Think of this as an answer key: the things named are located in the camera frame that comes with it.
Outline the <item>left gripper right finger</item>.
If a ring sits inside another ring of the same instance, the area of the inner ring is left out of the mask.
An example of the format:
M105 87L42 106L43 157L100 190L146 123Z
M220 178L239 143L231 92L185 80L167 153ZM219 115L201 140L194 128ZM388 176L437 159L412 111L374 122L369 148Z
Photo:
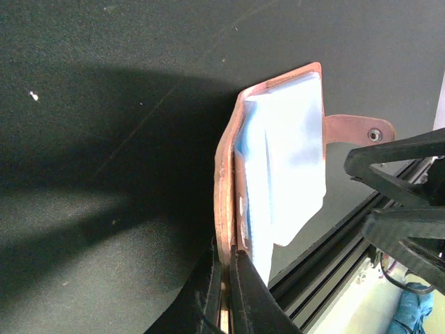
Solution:
M301 330L265 286L248 254L231 248L230 313L233 333L294 333Z

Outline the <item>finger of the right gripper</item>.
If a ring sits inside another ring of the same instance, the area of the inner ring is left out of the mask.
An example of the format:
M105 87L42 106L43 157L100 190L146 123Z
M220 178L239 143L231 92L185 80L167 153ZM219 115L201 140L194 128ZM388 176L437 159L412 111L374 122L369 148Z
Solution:
M428 205L421 188L401 176L413 162L444 154L444 129L406 139L351 150L344 170L361 182L402 205Z
M444 208L375 210L366 218L363 237L444 293Z

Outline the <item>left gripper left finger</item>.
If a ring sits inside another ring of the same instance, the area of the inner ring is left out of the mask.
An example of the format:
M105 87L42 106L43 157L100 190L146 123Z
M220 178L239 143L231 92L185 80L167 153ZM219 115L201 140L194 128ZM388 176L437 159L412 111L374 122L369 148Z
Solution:
M146 330L147 333L221 333L222 265L212 239L176 299Z

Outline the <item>brown leather card holder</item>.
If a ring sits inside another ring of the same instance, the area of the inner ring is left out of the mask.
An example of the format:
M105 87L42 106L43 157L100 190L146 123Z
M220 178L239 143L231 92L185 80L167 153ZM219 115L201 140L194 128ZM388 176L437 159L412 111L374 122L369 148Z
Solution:
M213 212L218 254L245 251L268 283L274 246L288 245L322 208L326 148L388 143L387 120L326 115L318 62L242 90L215 153Z

